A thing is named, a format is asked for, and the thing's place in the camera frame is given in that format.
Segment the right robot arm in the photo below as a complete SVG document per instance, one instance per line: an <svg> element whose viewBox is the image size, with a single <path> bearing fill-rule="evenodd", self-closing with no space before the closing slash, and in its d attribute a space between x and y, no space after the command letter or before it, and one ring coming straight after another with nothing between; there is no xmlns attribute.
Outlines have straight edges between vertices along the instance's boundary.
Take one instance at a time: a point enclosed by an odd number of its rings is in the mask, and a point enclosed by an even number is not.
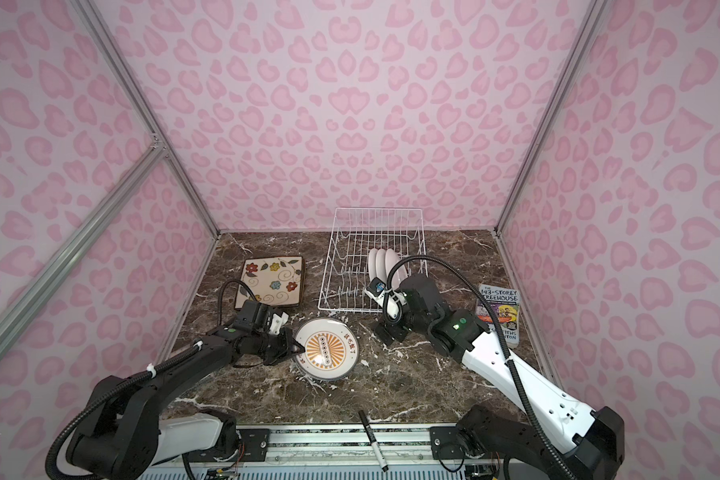
<svg viewBox="0 0 720 480"><path fill-rule="evenodd" d="M471 310L451 307L425 274L396 290L374 279L366 295L382 309L376 335L387 345L411 333L497 387L527 417L503 418L473 406L456 424L458 445L468 455L498 453L551 479L613 479L625 460L625 422L613 409L596 410L563 391L503 347L488 322Z"/></svg>

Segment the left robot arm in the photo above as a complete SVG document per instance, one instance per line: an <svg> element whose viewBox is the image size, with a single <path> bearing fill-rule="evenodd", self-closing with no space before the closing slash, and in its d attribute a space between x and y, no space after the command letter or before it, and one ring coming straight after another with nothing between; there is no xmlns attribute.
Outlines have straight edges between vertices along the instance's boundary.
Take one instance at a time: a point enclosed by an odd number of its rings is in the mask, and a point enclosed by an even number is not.
<svg viewBox="0 0 720 480"><path fill-rule="evenodd" d="M199 337L185 351L127 378L109 376L94 388L82 412L52 442L46 474L64 479L59 467L82 469L84 479L136 479L149 467L193 452L229 459L241 452L236 418L206 409L163 420L166 407L210 374L249 355L274 366L305 352L282 310L248 300L235 319Z"/></svg>

